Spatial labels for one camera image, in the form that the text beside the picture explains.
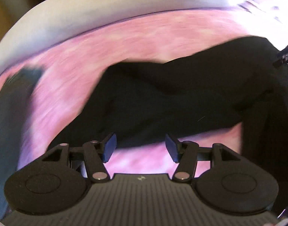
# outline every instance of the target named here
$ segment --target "black garment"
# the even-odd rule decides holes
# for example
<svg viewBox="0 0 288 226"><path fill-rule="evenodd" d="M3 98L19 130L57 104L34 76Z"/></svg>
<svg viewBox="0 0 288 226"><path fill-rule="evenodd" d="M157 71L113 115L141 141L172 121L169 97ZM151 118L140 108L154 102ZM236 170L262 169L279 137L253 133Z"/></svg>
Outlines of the black garment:
<svg viewBox="0 0 288 226"><path fill-rule="evenodd" d="M0 91L0 219L8 206L4 184L17 169L30 95L41 74L40 69L22 69Z"/></svg>
<svg viewBox="0 0 288 226"><path fill-rule="evenodd" d="M278 50L244 37L165 64L109 67L82 113L52 141L81 146L117 134L118 147L164 140L243 121L242 155L288 181L285 88L272 63Z"/></svg>

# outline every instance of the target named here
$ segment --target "black fabric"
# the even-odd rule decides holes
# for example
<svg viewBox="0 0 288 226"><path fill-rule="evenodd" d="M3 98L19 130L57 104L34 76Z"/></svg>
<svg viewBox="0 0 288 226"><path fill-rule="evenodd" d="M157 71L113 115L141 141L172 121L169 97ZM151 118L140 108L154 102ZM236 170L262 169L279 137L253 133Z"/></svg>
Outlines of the black fabric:
<svg viewBox="0 0 288 226"><path fill-rule="evenodd" d="M8 206L4 184L17 169L30 95L41 74L40 69L22 69L0 91L0 219Z"/></svg>
<svg viewBox="0 0 288 226"><path fill-rule="evenodd" d="M272 66L277 52L265 38L244 37L165 64L115 64L49 149L110 132L118 147L138 146L166 132L184 137L242 120L242 155L288 181L288 95Z"/></svg>

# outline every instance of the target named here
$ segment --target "ribbed surface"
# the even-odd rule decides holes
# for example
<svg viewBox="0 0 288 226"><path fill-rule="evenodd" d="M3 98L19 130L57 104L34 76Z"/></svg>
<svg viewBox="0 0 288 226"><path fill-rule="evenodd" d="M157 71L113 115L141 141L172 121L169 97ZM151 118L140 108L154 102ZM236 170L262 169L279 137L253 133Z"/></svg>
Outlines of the ribbed surface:
<svg viewBox="0 0 288 226"><path fill-rule="evenodd" d="M167 174L117 174L95 184L73 208L50 216L9 215L6 226L261 226L277 223L268 212L229 216L199 201L192 188L169 180Z"/></svg>

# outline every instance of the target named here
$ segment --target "black cloth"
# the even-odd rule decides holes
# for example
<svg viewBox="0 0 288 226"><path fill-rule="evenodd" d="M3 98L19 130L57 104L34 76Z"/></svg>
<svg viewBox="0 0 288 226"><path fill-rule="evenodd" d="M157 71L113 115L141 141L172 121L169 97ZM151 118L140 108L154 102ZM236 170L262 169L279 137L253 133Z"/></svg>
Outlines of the black cloth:
<svg viewBox="0 0 288 226"><path fill-rule="evenodd" d="M40 69L22 69L0 91L0 219L8 206L4 184L17 169L30 96L41 75Z"/></svg>
<svg viewBox="0 0 288 226"><path fill-rule="evenodd" d="M242 155L288 181L287 90L272 66L277 52L265 38L244 37L165 64L115 64L49 149L111 132L118 147L138 146L163 141L166 132L184 137L242 120Z"/></svg>

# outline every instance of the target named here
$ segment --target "pink blanket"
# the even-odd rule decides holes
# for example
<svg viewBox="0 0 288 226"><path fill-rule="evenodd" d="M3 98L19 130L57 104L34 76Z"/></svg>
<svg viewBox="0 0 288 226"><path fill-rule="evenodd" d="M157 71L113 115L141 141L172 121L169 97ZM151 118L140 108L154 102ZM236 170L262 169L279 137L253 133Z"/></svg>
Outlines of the pink blanket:
<svg viewBox="0 0 288 226"><path fill-rule="evenodd" d="M69 39L6 71L42 67L45 73L32 95L31 116L26 123L18 168L42 155L53 138L82 110L104 70L132 58L166 62L191 55L216 44L246 36L263 35L285 41L282 24L244 10L186 10L157 13L108 25ZM188 138L201 146L223 143L240 152L241 124ZM176 164L164 143L117 150L106 164L109 173L169 173ZM208 168L200 162L196 175Z"/></svg>

